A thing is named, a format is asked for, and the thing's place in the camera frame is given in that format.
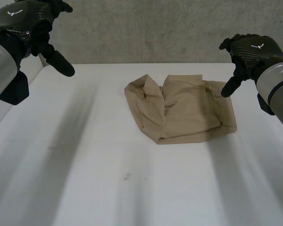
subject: wall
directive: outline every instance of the wall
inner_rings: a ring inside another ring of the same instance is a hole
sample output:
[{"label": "wall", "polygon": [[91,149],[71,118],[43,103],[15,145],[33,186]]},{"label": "wall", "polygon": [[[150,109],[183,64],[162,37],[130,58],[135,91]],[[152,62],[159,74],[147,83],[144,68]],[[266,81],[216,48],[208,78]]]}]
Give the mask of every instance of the wall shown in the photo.
[{"label": "wall", "polygon": [[71,63],[230,62],[220,43],[237,33],[283,49],[283,0],[66,0],[51,41]]},{"label": "wall", "polygon": [[[0,0],[0,8],[13,2],[13,0]],[[21,63],[21,71],[23,71],[27,75],[29,83],[33,81],[33,79],[36,77],[36,75],[40,72],[42,68],[43,66],[38,57],[30,56],[27,59],[23,60]],[[11,107],[12,105],[0,101],[0,121],[11,109]]]}]

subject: black robotic glove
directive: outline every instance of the black robotic glove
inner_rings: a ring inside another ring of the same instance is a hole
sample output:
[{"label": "black robotic glove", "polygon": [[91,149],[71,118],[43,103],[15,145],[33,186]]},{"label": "black robotic glove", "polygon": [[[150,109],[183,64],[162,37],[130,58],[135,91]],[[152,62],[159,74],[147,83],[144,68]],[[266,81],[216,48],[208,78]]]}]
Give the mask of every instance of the black robotic glove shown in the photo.
[{"label": "black robotic glove", "polygon": [[[256,34],[237,34],[231,39],[225,39],[220,50],[226,49],[232,62],[236,65],[233,77],[221,91],[223,97],[229,97],[241,85],[242,81],[252,79],[257,83],[259,76],[269,67],[283,62],[283,52],[278,44],[270,37]],[[273,114],[260,95],[258,95],[261,108]]]},{"label": "black robotic glove", "polygon": [[73,66],[49,44],[54,19],[72,11],[62,0],[16,0],[0,9],[0,45],[12,55],[18,70],[23,58],[42,54],[63,75],[74,75]]}]

